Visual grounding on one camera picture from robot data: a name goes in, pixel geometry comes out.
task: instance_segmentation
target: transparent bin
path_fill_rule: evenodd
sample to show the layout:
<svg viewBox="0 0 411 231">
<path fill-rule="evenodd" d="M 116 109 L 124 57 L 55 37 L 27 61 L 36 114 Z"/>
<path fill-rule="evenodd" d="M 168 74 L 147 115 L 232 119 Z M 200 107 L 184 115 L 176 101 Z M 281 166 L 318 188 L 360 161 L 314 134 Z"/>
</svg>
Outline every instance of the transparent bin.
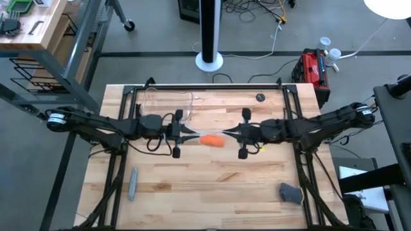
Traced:
<svg viewBox="0 0 411 231">
<path fill-rule="evenodd" d="M 157 114 L 163 117 L 167 113 L 174 114 L 177 109 L 182 109 L 182 121 L 186 121 L 191 115 L 193 98 L 194 96 L 192 92 L 157 90 L 153 87 L 149 87 L 144 92 L 140 113 L 143 116 Z M 171 116 L 166 117 L 164 120 L 171 121 Z"/>
</svg>

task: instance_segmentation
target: green object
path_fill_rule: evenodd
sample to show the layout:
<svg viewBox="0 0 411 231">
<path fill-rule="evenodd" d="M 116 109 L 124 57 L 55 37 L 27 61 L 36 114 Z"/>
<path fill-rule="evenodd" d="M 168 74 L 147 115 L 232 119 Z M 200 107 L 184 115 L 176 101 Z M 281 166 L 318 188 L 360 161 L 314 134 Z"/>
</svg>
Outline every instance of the green object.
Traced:
<svg viewBox="0 0 411 231">
<path fill-rule="evenodd" d="M 13 0 L 7 6 L 6 12 L 10 13 L 11 11 L 15 11 L 20 14 L 28 13 L 32 4 L 33 0 Z"/>
</svg>

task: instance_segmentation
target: carrot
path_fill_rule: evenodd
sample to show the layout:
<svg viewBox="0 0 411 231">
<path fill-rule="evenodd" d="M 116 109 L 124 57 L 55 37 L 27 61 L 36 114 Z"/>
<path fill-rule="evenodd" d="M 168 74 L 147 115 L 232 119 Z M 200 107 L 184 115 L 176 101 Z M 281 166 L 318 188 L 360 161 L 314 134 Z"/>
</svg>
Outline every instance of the carrot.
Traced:
<svg viewBox="0 0 411 231">
<path fill-rule="evenodd" d="M 200 143 L 215 148 L 223 148 L 225 145 L 224 138 L 219 135 L 201 136 Z"/>
</svg>

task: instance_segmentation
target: wooden tabletop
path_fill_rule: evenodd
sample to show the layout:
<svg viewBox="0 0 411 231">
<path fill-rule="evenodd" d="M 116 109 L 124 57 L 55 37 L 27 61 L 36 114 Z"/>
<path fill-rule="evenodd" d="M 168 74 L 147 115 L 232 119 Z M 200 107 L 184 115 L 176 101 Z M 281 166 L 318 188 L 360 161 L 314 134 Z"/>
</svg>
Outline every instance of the wooden tabletop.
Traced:
<svg viewBox="0 0 411 231">
<path fill-rule="evenodd" d="M 107 86 L 101 115 L 118 117 L 123 86 Z M 320 114 L 312 85 L 298 84 L 297 87 L 304 116 Z M 193 130 L 232 128 L 242 122 L 243 107 L 252 110 L 252 122 L 283 118 L 284 99 L 279 90 L 194 90 L 192 93 L 193 109 L 184 123 Z M 258 93 L 266 96 L 264 102 L 256 101 Z M 137 95 L 137 103 L 142 103 L 143 94 Z M 158 98 L 168 99 L 175 95 L 158 94 Z M 302 207 L 282 202 L 278 193 L 282 182 L 299 186 L 292 145 L 269 144 L 257 155 L 240 160 L 237 158 L 238 143 L 228 137 L 225 141 L 224 148 L 210 148 L 200 145 L 198 140 L 189 141 L 180 147 L 180 159 L 144 155 L 129 148 L 116 228 L 306 228 Z M 132 144 L 146 150 L 144 140 L 132 141 Z M 158 152 L 167 153 L 168 149 L 162 146 Z M 322 145 L 318 155 L 338 186 L 328 146 Z M 79 225 L 101 199 L 108 164 L 107 154 L 90 158 L 75 225 Z M 314 160 L 313 164 L 320 195 L 337 217 L 347 223 L 343 203 L 319 163 Z M 128 201 L 128 182 L 133 167 L 139 171 L 137 192 L 134 201 Z M 309 200 L 313 220 L 317 223 L 313 199 L 309 197 Z"/>
<path fill-rule="evenodd" d="M 0 37 L 0 50 L 2 49 L 47 49 L 51 36 L 56 29 L 59 18 L 62 15 L 67 0 L 53 0 L 50 7 L 38 7 L 33 3 L 31 10 L 21 15 L 21 31 L 14 37 Z M 3 19 L 7 18 L 6 7 L 2 7 Z M 37 21 L 44 21 L 37 26 L 33 35 L 28 33 Z"/>
</svg>

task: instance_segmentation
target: concrete floor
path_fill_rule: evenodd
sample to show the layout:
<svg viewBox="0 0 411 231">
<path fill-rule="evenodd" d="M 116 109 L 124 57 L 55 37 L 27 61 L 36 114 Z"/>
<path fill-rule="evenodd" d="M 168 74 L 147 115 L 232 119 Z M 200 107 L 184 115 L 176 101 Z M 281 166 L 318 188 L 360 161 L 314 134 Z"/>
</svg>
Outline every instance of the concrete floor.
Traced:
<svg viewBox="0 0 411 231">
<path fill-rule="evenodd" d="M 120 0 L 127 17 L 137 31 L 126 33 L 114 15 L 103 51 L 191 51 L 199 41 L 199 25 L 179 19 L 176 1 Z M 279 32 L 276 51 L 302 51 L 315 47 L 322 36 L 332 40 L 331 47 L 354 50 L 382 22 L 363 1 L 300 1 L 300 7 L 287 9 L 288 22 Z M 268 51 L 270 35 L 276 23 L 271 16 L 256 11 L 252 23 L 240 22 L 235 14 L 223 13 L 220 51 Z M 388 21 L 365 50 L 411 50 L 411 29 L 406 21 Z M 296 57 L 268 57 L 258 61 L 226 58 L 220 73 L 229 74 L 235 83 L 249 76 L 273 73 Z M 376 85 L 393 82 L 409 73 L 411 56 L 359 56 L 340 60 L 338 74 L 328 71 L 331 98 L 322 109 L 329 112 L 354 101 L 363 101 Z M 7 59 L 0 59 L 3 84 L 18 75 Z M 291 79 L 293 64 L 278 76 Z M 211 83 L 211 75 L 197 69 L 194 58 L 102 58 L 90 93 L 101 103 L 106 84 L 143 83 L 154 77 L 158 83 Z M 273 83 L 276 78 L 258 78 L 255 82 Z M 219 78 L 218 83 L 227 80 Z M 67 134 L 52 133 L 16 108 L 0 101 L 0 131 L 3 148 L 0 161 L 0 227 L 7 230 L 38 230 L 55 178 Z M 73 224 L 80 189 L 87 166 L 89 145 L 80 139 L 74 147 L 66 180 L 52 223 L 53 229 Z M 385 127 L 381 124 L 364 131 L 346 146 L 361 157 L 375 157 L 379 166 L 396 162 Z M 348 152 L 331 148 L 335 157 L 351 157 Z M 383 219 L 375 221 L 386 228 Z"/>
</svg>

